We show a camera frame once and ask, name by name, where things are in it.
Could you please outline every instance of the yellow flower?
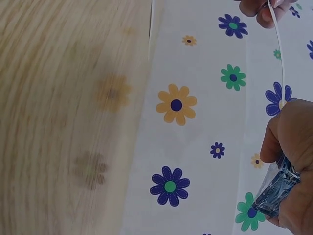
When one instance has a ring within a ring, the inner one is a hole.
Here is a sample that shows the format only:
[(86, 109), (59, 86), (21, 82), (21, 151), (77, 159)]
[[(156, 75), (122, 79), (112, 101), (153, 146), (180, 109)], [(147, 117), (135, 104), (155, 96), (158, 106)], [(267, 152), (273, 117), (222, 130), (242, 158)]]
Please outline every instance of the yellow flower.
[(121, 106), (127, 106), (130, 101), (127, 97), (132, 87), (126, 84), (125, 76), (109, 75), (104, 81), (97, 84), (96, 99), (103, 110), (117, 112)]
[(180, 126), (186, 124), (185, 116), (188, 118), (195, 118), (196, 113), (190, 106), (197, 104), (197, 99), (194, 96), (189, 95), (189, 88), (182, 87), (179, 91), (175, 84), (168, 86), (169, 93), (161, 91), (158, 93), (160, 100), (164, 103), (160, 103), (156, 106), (156, 111), (159, 113), (166, 113), (164, 115), (164, 121), (172, 123), (176, 119), (176, 123)]
[(254, 154), (254, 156), (251, 158), (251, 164), (254, 166), (254, 168), (261, 169), (263, 167), (263, 162), (260, 159), (260, 154)]
[(193, 36), (188, 36), (182, 38), (182, 42), (185, 43), (185, 45), (193, 46), (197, 44), (197, 40)]

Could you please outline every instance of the fingernail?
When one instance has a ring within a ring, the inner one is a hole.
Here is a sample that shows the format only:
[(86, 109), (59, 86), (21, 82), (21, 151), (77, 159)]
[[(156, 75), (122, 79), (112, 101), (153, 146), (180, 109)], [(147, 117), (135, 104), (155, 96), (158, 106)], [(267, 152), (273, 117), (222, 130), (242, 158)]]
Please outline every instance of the fingernail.
[(262, 13), (262, 19), (263, 19), (265, 22), (271, 22), (271, 21), (272, 21), (272, 17), (269, 16), (269, 15), (267, 15), (265, 11)]
[(284, 3), (284, 0), (274, 0), (273, 1), (273, 7), (276, 8)]

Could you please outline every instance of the flower print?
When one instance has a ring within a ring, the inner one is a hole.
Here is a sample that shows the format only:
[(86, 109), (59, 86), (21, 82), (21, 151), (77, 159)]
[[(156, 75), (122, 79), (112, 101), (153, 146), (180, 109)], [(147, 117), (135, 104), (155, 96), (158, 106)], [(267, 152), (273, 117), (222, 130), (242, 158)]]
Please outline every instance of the flower print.
[(106, 164), (101, 162), (103, 155), (100, 153), (84, 153), (83, 156), (75, 160), (74, 175), (78, 177), (89, 189), (95, 189), (97, 185), (104, 183), (103, 173), (106, 170)]
[[(283, 108), (283, 102), (282, 102), (282, 86), (279, 84), (279, 82), (274, 82), (274, 90), (275, 92), (272, 92), (271, 90), (267, 90), (265, 92), (266, 98), (272, 102), (268, 106), (266, 106), (266, 113), (270, 116), (275, 116), (278, 114), (281, 109)], [(295, 98), (291, 97), (292, 90), (290, 86), (285, 86), (285, 101), (289, 102), (294, 100)]]
[(185, 43), (186, 46), (193, 46), (197, 44), (197, 40), (193, 36), (188, 36), (182, 38), (182, 42)]
[(226, 82), (226, 87), (228, 89), (234, 88), (235, 91), (240, 90), (240, 86), (244, 87), (246, 82), (246, 75), (240, 72), (240, 68), (238, 66), (232, 67), (231, 65), (227, 65), (227, 69), (222, 69), (221, 73), (224, 75), (221, 77), (222, 82)]
[(252, 207), (253, 200), (253, 194), (248, 192), (246, 193), (246, 202), (239, 202), (237, 205), (237, 209), (241, 213), (236, 216), (235, 222), (242, 223), (241, 231), (243, 232), (247, 231), (249, 227), (255, 231), (259, 227), (259, 222), (265, 221), (265, 216)]
[(229, 14), (225, 14), (225, 18), (219, 17), (219, 21), (222, 22), (219, 24), (219, 28), (226, 29), (225, 33), (228, 37), (235, 34), (237, 38), (243, 38), (243, 34), (248, 35), (248, 32), (244, 29), (246, 24), (240, 22), (238, 16), (232, 18)]
[(157, 202), (160, 205), (165, 205), (167, 201), (170, 201), (172, 207), (176, 207), (179, 204), (179, 199), (186, 199), (188, 193), (183, 188), (189, 186), (189, 179), (182, 177), (182, 170), (176, 168), (173, 173), (168, 166), (162, 168), (163, 176), (159, 174), (154, 174), (152, 176), (152, 181), (157, 185), (150, 188), (150, 193), (152, 195), (160, 195)]
[(302, 6), (300, 5), (300, 4), (296, 4), (296, 6), (300, 9), (300, 10), (302, 10)]
[(274, 51), (274, 56), (276, 57), (276, 59), (282, 60), (282, 56), (280, 54), (280, 50), (275, 50)]
[(254, 156), (251, 158), (251, 164), (254, 166), (254, 168), (261, 169), (263, 167), (263, 161), (260, 159), (260, 154), (254, 154)]
[(222, 143), (217, 143), (215, 142), (215, 145), (211, 146), (212, 150), (211, 150), (211, 154), (213, 155), (213, 158), (218, 158), (220, 159), (221, 156), (224, 156), (224, 150), (225, 148), (223, 147)]
[(313, 42), (310, 40), (310, 44), (307, 44), (307, 48), (310, 50), (309, 56), (313, 60)]
[(296, 11), (293, 6), (289, 8), (289, 11), (291, 11), (293, 16), (296, 16), (296, 17), (300, 18), (299, 12)]
[(175, 84), (168, 86), (169, 93), (161, 91), (158, 93), (158, 97), (163, 103), (156, 106), (158, 113), (166, 113), (164, 115), (164, 121), (172, 123), (176, 119), (176, 123), (179, 126), (184, 126), (186, 123), (186, 117), (195, 118), (196, 113), (190, 106), (197, 104), (197, 99), (194, 96), (189, 95), (188, 87), (181, 87), (178, 90)]
[(109, 75), (97, 84), (96, 99), (103, 110), (118, 112), (121, 106), (129, 104), (128, 95), (132, 88), (125, 76)]

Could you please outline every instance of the finger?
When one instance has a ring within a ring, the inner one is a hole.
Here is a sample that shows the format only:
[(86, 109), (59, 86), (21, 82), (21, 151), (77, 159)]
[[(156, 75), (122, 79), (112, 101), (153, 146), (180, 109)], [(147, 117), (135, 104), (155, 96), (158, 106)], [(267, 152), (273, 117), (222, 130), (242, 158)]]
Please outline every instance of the finger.
[(313, 212), (312, 202), (311, 181), (304, 180), (294, 186), (288, 197), (280, 203), (278, 216), (280, 226), (288, 228), (294, 234), (301, 234), (301, 229), (312, 227), (310, 217)]
[[(290, 5), (290, 3), (283, 3), (274, 9), (277, 21), (288, 11)], [(264, 28), (273, 28), (275, 26), (268, 6), (259, 10), (256, 20)]]
[(266, 216), (266, 220), (270, 223), (272, 223), (273, 225), (277, 226), (277, 227), (280, 227), (279, 226), (279, 220), (278, 220), (278, 217), (275, 217), (275, 218), (270, 218), (270, 217), (267, 217)]
[(278, 122), (280, 115), (273, 117), (266, 127), (260, 158), (265, 163), (272, 163), (279, 159), (281, 147), (278, 141)]
[(239, 8), (248, 17), (254, 17), (264, 6), (267, 0), (242, 0)]

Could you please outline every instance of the blue flower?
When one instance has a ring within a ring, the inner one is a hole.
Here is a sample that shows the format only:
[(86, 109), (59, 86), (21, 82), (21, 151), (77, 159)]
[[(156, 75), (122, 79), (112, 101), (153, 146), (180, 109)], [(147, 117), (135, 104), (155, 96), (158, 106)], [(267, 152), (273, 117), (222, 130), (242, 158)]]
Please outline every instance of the blue flower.
[(222, 143), (215, 142), (215, 145), (212, 145), (211, 148), (212, 150), (210, 153), (213, 155), (213, 158), (221, 158), (221, 156), (224, 156), (225, 148)]
[[(282, 86), (278, 82), (274, 82), (274, 90), (275, 93), (272, 92), (271, 90), (267, 90), (265, 92), (266, 98), (272, 102), (268, 106), (266, 106), (266, 113), (270, 116), (275, 116), (278, 114), (281, 109), (283, 108), (283, 103), (282, 103)], [(285, 86), (285, 101), (289, 102), (294, 100), (295, 98), (291, 97), (292, 95), (292, 90), (290, 86)]]
[(310, 58), (313, 60), (313, 42), (310, 40), (310, 44), (307, 44), (307, 48), (310, 50)]
[(188, 193), (183, 188), (188, 187), (190, 184), (189, 179), (181, 179), (182, 170), (176, 168), (173, 173), (168, 166), (162, 168), (163, 176), (154, 174), (152, 181), (157, 185), (150, 188), (152, 195), (159, 195), (157, 202), (160, 205), (165, 205), (168, 200), (172, 207), (176, 207), (179, 204), (178, 198), (186, 199)]
[(292, 15), (300, 18), (299, 12), (295, 10), (295, 8), (292, 6), (289, 8), (289, 11), (291, 11)]
[(219, 24), (220, 29), (226, 29), (226, 35), (231, 37), (236, 35), (237, 38), (243, 38), (243, 34), (248, 35), (248, 32), (244, 29), (246, 24), (240, 22), (240, 18), (235, 16), (232, 18), (229, 14), (225, 14), (225, 18), (219, 17), (219, 21), (222, 22)]

